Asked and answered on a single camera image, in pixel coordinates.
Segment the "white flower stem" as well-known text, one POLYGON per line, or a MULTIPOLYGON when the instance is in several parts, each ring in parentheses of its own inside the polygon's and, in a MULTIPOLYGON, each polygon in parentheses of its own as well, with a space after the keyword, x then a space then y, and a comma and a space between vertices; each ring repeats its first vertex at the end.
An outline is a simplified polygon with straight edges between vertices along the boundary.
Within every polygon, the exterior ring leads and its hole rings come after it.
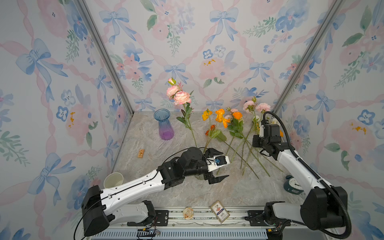
POLYGON ((280 137, 284 136, 283 128, 279 121, 276 118, 269 119, 270 126, 270 135, 277 136, 279 134, 280 137))

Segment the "pink carnation stem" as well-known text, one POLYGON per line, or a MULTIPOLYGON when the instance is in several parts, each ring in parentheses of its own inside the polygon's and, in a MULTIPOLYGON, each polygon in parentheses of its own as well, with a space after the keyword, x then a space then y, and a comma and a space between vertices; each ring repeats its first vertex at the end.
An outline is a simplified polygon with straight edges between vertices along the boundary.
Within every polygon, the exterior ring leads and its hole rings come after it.
POLYGON ((251 146, 251 141, 249 140, 250 135, 259 134, 260 132, 260 124, 261 124, 261 116, 260 114, 269 111, 271 106, 266 103, 258 103, 257 97, 252 97, 249 100, 246 100, 243 104, 243 111, 241 112, 237 108, 227 108, 227 111, 230 113, 229 118, 231 118, 231 122, 229 125, 229 133, 233 137, 233 139, 240 139, 242 142, 235 148, 234 153, 231 157, 232 160, 235 159, 236 156, 241 159, 241 169, 243 173, 246 170, 246 167, 249 166, 249 157, 255 157, 259 165, 265 171, 267 176, 270 176, 270 173, 267 171, 265 166, 261 163, 259 159, 259 154, 254 153, 255 148, 251 146), (244 115, 250 116, 250 129, 247 133, 244 133, 245 120, 244 115))

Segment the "yellow poppy flower stem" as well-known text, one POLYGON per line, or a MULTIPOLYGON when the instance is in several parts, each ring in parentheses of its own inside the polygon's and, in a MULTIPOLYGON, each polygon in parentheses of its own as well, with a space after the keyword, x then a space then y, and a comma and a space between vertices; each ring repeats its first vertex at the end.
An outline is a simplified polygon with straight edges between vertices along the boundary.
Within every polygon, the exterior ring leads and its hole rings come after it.
POLYGON ((219 142, 227 141, 227 137, 224 135, 222 128, 228 128, 231 118, 226 118, 224 116, 225 113, 226 111, 224 109, 219 109, 214 113, 209 109, 204 111, 202 115, 203 121, 209 121, 209 128, 205 133, 207 140, 204 147, 204 153, 208 150, 212 140, 218 140, 219 142))

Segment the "pink rose stem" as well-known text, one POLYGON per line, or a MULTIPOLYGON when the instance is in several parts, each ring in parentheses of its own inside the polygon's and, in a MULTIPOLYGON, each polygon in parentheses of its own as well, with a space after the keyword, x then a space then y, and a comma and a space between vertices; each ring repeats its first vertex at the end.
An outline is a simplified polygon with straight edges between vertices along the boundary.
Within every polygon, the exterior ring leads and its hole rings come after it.
POLYGON ((169 98, 169 100, 174 102, 174 105, 182 106, 181 112, 183 116, 177 117, 177 120, 183 123, 185 127, 191 131, 195 147, 198 147, 194 130, 190 121, 191 113, 193 110, 191 107, 191 94, 185 92, 182 86, 179 85, 173 78, 169 78, 168 83, 170 84, 170 87, 166 91, 166 96, 169 98))

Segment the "clear grey glass vase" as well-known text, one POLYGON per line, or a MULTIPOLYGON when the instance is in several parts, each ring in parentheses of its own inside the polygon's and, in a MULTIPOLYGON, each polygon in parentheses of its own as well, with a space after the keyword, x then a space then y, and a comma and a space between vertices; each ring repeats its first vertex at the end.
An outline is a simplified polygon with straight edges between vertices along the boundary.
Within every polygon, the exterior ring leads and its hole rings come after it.
POLYGON ((201 181, 203 181, 205 179, 204 175, 196 175, 195 178, 198 180, 201 180, 201 181))

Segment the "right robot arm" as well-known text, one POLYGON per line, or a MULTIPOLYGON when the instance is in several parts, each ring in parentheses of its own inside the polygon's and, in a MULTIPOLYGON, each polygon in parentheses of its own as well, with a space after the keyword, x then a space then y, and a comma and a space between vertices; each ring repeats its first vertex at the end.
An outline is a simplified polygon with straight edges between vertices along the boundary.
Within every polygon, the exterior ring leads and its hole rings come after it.
POLYGON ((279 125, 262 125, 259 135, 253 138, 253 146, 262 148, 282 164, 306 194, 302 205, 285 202, 266 203, 265 221, 267 223, 290 220, 323 233, 328 229, 345 228, 344 233, 335 236, 339 239, 345 239, 351 234, 352 223, 348 213, 347 192, 342 187, 334 187, 321 178, 298 155, 289 142, 284 143, 279 125))

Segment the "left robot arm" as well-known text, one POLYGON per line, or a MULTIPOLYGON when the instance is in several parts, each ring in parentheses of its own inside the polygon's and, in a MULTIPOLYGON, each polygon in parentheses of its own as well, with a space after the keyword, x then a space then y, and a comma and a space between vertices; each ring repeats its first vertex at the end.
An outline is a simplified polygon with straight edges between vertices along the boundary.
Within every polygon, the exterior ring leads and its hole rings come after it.
POLYGON ((155 221, 156 210, 150 201, 137 205, 131 202, 152 193, 165 191, 182 184, 188 176, 203 176, 210 185, 220 183, 226 176, 215 177, 213 172, 230 164, 228 156, 209 148, 205 152, 190 147, 170 155, 157 169, 126 184, 100 189, 88 189, 82 202, 84 237, 91 237, 110 225, 148 226, 155 221))

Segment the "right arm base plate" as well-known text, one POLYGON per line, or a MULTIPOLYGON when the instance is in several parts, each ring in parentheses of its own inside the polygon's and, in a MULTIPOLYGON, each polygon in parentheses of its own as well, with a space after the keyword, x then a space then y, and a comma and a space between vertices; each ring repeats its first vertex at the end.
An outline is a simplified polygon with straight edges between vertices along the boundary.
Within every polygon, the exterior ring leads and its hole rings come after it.
POLYGON ((281 227, 284 223, 288 226, 291 225, 291 221, 287 219, 281 219, 275 216, 273 212, 265 212, 261 210, 249 210, 247 216, 244 217, 246 221, 250 222, 252 227, 281 227))

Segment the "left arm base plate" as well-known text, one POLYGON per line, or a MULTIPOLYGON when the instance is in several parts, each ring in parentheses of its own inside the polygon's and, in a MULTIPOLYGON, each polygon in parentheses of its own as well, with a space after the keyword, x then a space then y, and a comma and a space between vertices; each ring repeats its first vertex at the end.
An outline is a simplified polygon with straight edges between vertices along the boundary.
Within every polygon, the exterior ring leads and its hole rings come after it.
POLYGON ((169 213, 168 210, 155 210, 155 214, 150 214, 145 220, 140 223, 128 222, 127 226, 129 227, 167 227, 169 222, 169 213))

